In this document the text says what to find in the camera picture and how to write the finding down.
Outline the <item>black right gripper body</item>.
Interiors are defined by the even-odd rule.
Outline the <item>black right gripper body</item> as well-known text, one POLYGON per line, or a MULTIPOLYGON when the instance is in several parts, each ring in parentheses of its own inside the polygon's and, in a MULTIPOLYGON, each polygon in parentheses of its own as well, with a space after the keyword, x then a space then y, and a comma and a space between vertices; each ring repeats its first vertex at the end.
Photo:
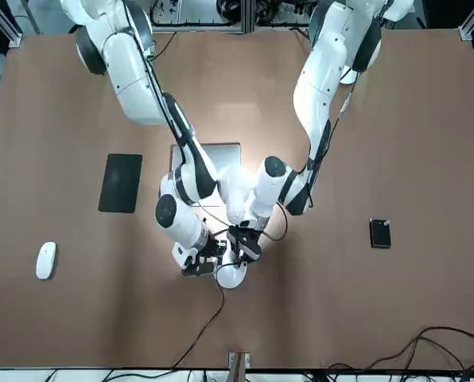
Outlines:
POLYGON ((210 237, 201 252, 201 256, 207 261, 215 260, 221 263, 223 256, 227 251, 227 240, 218 240, 215 237, 210 237))

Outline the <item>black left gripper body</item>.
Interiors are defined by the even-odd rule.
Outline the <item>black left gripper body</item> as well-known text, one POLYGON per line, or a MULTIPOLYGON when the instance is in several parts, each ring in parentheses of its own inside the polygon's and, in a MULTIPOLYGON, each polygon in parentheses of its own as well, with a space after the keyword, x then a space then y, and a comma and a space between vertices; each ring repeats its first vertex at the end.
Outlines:
POLYGON ((242 225, 231 225, 227 230, 227 238, 233 243, 244 244, 248 241, 248 227, 242 225))

